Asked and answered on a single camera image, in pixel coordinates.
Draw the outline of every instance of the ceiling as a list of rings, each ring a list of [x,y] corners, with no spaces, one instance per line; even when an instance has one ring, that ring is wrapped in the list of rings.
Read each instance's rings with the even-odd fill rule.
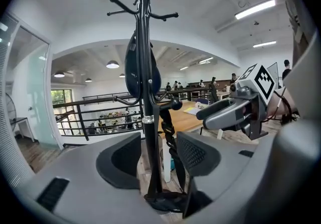
[[[133,0],[121,1],[129,6],[133,2]],[[254,44],[276,40],[275,47],[277,48],[292,43],[292,31],[285,0],[276,0],[275,7],[236,20],[236,13],[264,1],[267,0],[151,0],[151,5],[153,9],[156,9],[157,14],[168,14],[169,11],[175,11],[184,18],[210,25],[213,30],[227,38],[239,56],[242,56],[242,54],[255,50],[253,49]],[[101,22],[106,20],[107,11],[119,9],[109,0],[39,0],[39,2],[61,29]],[[117,18],[127,20],[128,16],[119,15]],[[180,47],[182,46],[177,45],[179,50],[176,50],[173,46],[155,45],[153,51],[157,64],[179,70],[208,55],[211,56],[207,52],[194,52]],[[104,67],[106,61],[110,59],[123,63],[125,53],[126,45],[121,43],[108,47],[92,47],[85,51],[75,50],[72,55],[54,60],[53,70],[60,68],[67,71],[78,68],[83,72],[93,73],[97,71],[98,66]]]

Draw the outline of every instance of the chair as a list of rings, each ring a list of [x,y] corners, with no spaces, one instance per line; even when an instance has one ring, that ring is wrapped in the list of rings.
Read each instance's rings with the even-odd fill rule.
[[[203,103],[203,104],[209,104],[208,99],[205,99],[205,98],[197,98],[195,102],[200,102],[200,103]]]

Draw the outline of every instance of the ceiling light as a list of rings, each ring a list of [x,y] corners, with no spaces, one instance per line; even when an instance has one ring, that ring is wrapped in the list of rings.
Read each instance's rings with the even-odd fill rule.
[[[275,6],[275,0],[270,0],[270,1],[267,1],[267,2],[264,2],[264,3],[261,3],[259,5],[256,5],[256,6],[253,6],[245,11],[242,11],[238,14],[235,15],[235,17],[239,20],[245,16],[248,16],[250,14],[253,14],[253,13],[256,13],[256,12],[259,12],[261,10],[264,10],[266,8],[270,8],[270,7],[273,7]]]
[[[109,69],[116,69],[119,67],[119,64],[116,61],[109,61],[106,65],[106,67]]]
[[[203,61],[203,62],[199,63],[199,65],[208,64],[208,63],[211,63],[211,62],[210,61]]]
[[[274,45],[276,44],[276,41],[271,41],[271,42],[267,42],[267,43],[263,43],[263,44],[257,44],[257,45],[253,45],[253,47],[260,47],[260,46],[265,46],[265,45]]]
[[[202,62],[205,62],[205,61],[209,61],[209,60],[212,60],[213,58],[211,57],[211,58],[208,58],[208,59],[206,59],[206,60],[203,60],[203,61],[200,61],[199,63],[202,63]]]
[[[8,26],[6,26],[5,24],[0,22],[0,29],[3,30],[3,31],[7,31]]]
[[[55,73],[55,75],[54,75],[55,77],[64,77],[65,76],[65,74],[64,74],[64,72],[63,71],[61,71],[61,70],[59,70],[59,71],[57,71],[56,73]]]

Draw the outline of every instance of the floor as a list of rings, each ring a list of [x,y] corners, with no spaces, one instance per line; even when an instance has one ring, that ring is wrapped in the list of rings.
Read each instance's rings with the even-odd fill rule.
[[[263,123],[263,130],[268,131],[270,134],[276,134],[277,131],[281,128],[280,121],[269,121],[267,123]],[[192,132],[199,133],[200,127],[193,130]],[[203,130],[203,136],[211,136],[213,138],[216,137],[218,131],[207,131]],[[241,131],[225,131],[223,133],[222,139],[228,141],[237,141],[241,143],[251,143],[251,144],[258,144],[258,140],[251,141],[246,135],[244,135]],[[33,143],[31,139],[27,138],[20,138],[17,139],[18,146],[25,157],[26,161],[30,164],[33,168],[34,172],[37,173],[41,170],[45,165],[56,159],[60,154],[66,153],[69,150],[74,149],[75,147],[66,147],[63,151],[60,150],[49,150],[42,148],[38,142]],[[137,173],[138,178],[140,180],[140,190],[141,194],[145,195],[148,190],[149,180],[151,176],[150,165],[148,162],[148,155],[146,149],[145,141],[141,143],[141,158],[139,159],[137,165]],[[187,191],[189,177],[188,174],[186,175],[186,185],[185,191]],[[162,173],[163,178],[163,188],[170,190],[170,191],[177,191],[180,192],[181,188],[179,186],[179,182],[176,176],[175,170],[171,172],[171,181],[169,183],[165,183],[164,176]],[[161,218],[167,222],[176,222],[182,219],[181,213],[166,213],[162,214]]]

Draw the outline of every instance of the metal railing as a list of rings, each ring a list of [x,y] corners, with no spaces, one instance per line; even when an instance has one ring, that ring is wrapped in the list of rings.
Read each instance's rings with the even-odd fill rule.
[[[171,91],[161,91],[157,93],[157,95],[160,97],[165,92],[167,93],[167,98],[170,99],[172,96],[177,96],[181,100],[194,100],[195,98],[207,98],[209,99],[210,94],[207,93],[209,89],[208,88],[183,88],[183,89],[177,89],[177,90],[171,90]],[[122,107],[114,107],[114,108],[103,108],[103,109],[96,109],[96,110],[81,110],[81,105],[89,105],[94,103],[103,103],[103,102],[113,102],[115,101],[115,96],[121,99],[133,99],[133,97],[128,92],[123,93],[110,93],[110,94],[101,94],[101,95],[94,95],[94,96],[85,96],[83,97],[83,100],[81,101],[73,101],[73,102],[67,102],[67,103],[59,103],[53,105],[53,108],[62,108],[62,107],[68,107],[73,106],[76,108],[75,110],[70,110],[68,112],[62,113],[62,114],[55,114],[56,122],[57,123],[63,123],[66,122],[65,119],[67,118],[68,122],[70,123],[77,123],[80,124],[80,127],[77,128],[58,128],[59,130],[65,131],[73,131],[73,130],[79,130],[79,134],[76,135],[62,135],[62,136],[68,136],[68,137],[85,137],[87,141],[89,141],[89,137],[92,136],[104,136],[104,135],[112,135],[112,134],[121,134],[121,133],[127,133],[132,131],[138,131],[142,130],[142,123],[141,119],[139,118],[132,118],[133,116],[140,116],[142,112],[142,106],[143,105],[132,105],[132,106],[122,106]],[[130,109],[132,107],[139,107],[139,110],[127,115],[113,115],[110,116],[110,112],[113,110],[120,110],[120,109]],[[89,113],[97,113],[97,112],[106,112],[109,111],[109,115],[101,114],[102,118],[89,118],[84,119],[84,114]],[[76,120],[69,120],[69,115],[75,115]],[[112,125],[107,125],[108,122],[123,118],[122,120],[125,120],[125,122],[117,124],[114,122]]]

